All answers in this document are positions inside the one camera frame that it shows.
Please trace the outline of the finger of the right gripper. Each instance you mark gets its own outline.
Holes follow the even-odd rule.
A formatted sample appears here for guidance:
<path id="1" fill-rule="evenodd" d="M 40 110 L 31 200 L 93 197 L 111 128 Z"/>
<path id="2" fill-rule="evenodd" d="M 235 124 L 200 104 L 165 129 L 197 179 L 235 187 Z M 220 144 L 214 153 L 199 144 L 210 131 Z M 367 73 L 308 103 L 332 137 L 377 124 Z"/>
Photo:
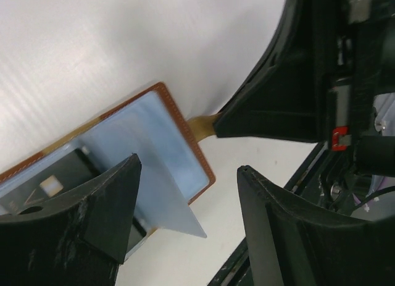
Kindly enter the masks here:
<path id="1" fill-rule="evenodd" d="M 216 136 L 318 142 L 312 4 L 285 0 L 263 56 L 214 122 Z"/>

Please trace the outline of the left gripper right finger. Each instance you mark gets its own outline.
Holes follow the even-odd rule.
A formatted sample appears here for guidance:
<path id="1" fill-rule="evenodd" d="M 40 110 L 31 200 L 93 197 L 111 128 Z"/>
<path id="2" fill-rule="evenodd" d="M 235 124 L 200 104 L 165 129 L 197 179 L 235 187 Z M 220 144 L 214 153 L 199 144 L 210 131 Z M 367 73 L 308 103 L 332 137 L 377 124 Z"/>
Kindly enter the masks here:
<path id="1" fill-rule="evenodd" d="M 237 171 L 255 285 L 393 285 L 394 219 L 321 208 L 250 166 Z"/>

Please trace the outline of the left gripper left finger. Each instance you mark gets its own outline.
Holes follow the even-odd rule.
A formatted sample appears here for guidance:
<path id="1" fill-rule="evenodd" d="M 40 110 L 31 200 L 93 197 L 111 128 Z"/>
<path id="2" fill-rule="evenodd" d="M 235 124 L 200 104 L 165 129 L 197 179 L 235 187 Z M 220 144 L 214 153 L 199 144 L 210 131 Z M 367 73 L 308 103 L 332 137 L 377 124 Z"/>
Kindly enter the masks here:
<path id="1" fill-rule="evenodd" d="M 136 154 L 41 205 L 1 217 L 2 285 L 114 285 L 133 224 Z"/>

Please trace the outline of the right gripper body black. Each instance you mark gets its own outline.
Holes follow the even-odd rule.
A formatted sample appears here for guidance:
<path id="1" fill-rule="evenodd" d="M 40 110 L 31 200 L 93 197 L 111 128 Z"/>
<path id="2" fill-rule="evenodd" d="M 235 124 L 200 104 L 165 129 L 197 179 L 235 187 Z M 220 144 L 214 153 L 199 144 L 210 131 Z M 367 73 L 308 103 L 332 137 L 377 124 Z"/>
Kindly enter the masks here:
<path id="1" fill-rule="evenodd" d="M 373 135 L 373 103 L 394 91 L 394 0 L 312 0 L 318 127 L 363 174 L 394 174 L 394 138 Z"/>

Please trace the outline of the brown leather card holder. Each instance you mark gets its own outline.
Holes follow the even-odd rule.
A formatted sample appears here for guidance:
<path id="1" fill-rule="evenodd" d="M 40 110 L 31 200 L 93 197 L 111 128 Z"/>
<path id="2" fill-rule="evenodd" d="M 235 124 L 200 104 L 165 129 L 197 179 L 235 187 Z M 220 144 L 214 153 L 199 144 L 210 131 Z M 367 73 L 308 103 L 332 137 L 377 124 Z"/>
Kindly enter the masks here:
<path id="1" fill-rule="evenodd" d="M 164 83 L 150 86 L 3 172 L 1 196 L 6 182 L 35 166 L 43 170 L 75 149 L 100 173 L 132 154 L 141 161 L 134 216 L 146 236 L 126 258 L 157 229 L 206 236 L 190 204 L 215 182 L 215 175 Z"/>

